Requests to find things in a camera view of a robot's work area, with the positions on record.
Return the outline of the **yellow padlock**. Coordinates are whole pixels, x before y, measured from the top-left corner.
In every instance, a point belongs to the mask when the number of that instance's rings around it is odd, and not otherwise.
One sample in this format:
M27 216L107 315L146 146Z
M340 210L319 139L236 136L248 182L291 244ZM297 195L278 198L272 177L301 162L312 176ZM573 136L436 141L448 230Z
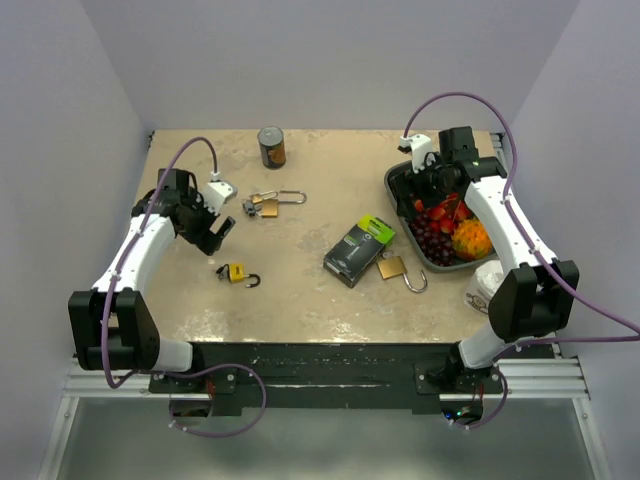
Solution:
M261 284L261 277L247 273L241 263L224 264L216 269L219 280L228 280L231 284L243 284L245 288L255 288Z

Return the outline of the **long shackle brass padlock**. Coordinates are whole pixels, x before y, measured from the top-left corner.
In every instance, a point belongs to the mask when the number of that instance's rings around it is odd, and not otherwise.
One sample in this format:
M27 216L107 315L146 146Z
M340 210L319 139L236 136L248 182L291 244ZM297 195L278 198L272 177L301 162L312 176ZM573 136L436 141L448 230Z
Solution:
M281 205L301 205L307 201L307 194L298 190L269 191L259 197L258 214L262 218L277 218Z

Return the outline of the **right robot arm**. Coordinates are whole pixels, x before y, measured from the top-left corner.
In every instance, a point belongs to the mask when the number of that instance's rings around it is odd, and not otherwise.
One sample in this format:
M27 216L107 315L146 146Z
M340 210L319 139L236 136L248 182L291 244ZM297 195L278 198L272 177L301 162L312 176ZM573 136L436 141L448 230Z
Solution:
M429 374L432 385L469 392L494 361L525 341L543 339L566 327L579 270L560 261L528 221L517 225L519 205L507 172L495 157L482 157L468 127L440 132L434 147L424 134L404 135L401 150L411 156L410 189L422 202L456 193L479 218L498 255L504 280L488 306L488 322L458 342L443 368Z

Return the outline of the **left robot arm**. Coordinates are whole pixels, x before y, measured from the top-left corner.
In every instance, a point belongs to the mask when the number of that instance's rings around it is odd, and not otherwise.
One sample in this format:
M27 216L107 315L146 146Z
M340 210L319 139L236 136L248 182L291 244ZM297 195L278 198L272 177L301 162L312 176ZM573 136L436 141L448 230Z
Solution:
M69 298L82 369L172 372L173 382L185 392L205 385L207 368L193 359L193 346L161 336L144 292L176 238L207 256L220 248L235 221L228 217L217 231L211 227L236 195L235 186L218 178L199 186L187 170L159 170L156 187L132 208L126 237L110 266L90 289Z

